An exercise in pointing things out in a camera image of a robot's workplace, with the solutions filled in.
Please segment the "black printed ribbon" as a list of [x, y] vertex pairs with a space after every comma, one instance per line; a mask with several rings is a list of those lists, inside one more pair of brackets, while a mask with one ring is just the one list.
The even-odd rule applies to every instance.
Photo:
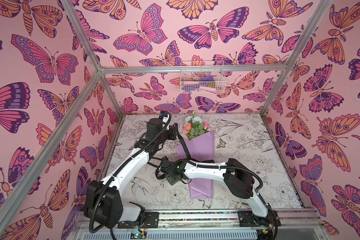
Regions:
[[[187, 149], [187, 146], [186, 144], [184, 143], [184, 140], [181, 136], [179, 136], [179, 141], [180, 141], [180, 144], [175, 146], [175, 149], [176, 149], [176, 152], [177, 152], [177, 160], [183, 160], [183, 159], [192, 159], [192, 157], [190, 156], [189, 152], [188, 152], [188, 149]], [[192, 165], [195, 165], [196, 162], [194, 161], [188, 161], [187, 164], [192, 164]], [[185, 167], [185, 175], [188, 177], [190, 176], [191, 174], [188, 174], [186, 173], [186, 167]]]

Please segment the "orange pink fake rose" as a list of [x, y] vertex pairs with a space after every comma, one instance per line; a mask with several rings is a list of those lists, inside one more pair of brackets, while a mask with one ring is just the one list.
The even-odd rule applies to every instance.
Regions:
[[186, 131], [187, 133], [189, 133], [192, 129], [192, 124], [191, 123], [186, 123], [183, 127], [184, 131]]

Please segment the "purple pink wrapping paper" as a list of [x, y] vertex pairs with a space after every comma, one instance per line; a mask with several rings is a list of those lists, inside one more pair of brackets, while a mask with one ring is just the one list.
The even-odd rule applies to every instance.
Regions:
[[212, 199], [213, 198], [213, 180], [212, 171], [207, 168], [201, 168], [200, 165], [213, 163], [215, 159], [215, 133], [207, 132], [192, 140], [184, 140], [190, 156], [195, 165], [186, 164], [186, 173], [191, 179], [189, 190], [191, 199]]

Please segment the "white fake flower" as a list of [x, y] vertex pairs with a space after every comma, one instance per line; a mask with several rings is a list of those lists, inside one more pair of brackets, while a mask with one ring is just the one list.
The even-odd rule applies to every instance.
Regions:
[[191, 115], [185, 118], [185, 123], [202, 123], [202, 118], [198, 117], [195, 112], [191, 112]]

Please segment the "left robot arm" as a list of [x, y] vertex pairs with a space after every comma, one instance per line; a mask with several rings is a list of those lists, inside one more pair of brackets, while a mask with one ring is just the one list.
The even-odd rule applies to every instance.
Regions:
[[135, 143], [123, 163], [100, 181], [92, 181], [87, 189], [83, 213], [89, 218], [89, 232], [96, 233], [106, 227], [112, 230], [119, 223], [140, 227], [145, 208], [136, 203], [123, 203], [122, 193], [140, 168], [159, 151], [167, 140], [175, 140], [178, 128], [170, 126], [172, 114], [161, 111], [158, 118], [150, 119], [147, 131]]

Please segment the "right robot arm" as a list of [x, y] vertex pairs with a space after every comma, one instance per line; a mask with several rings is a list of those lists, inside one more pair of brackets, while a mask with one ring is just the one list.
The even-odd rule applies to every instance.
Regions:
[[278, 214], [260, 194], [262, 179], [235, 159], [230, 158], [227, 162], [218, 164], [188, 159], [171, 162], [162, 158], [155, 174], [157, 179], [166, 179], [171, 185], [193, 179], [222, 182], [232, 195], [245, 200], [252, 211], [238, 212], [240, 227], [270, 230], [281, 226]]

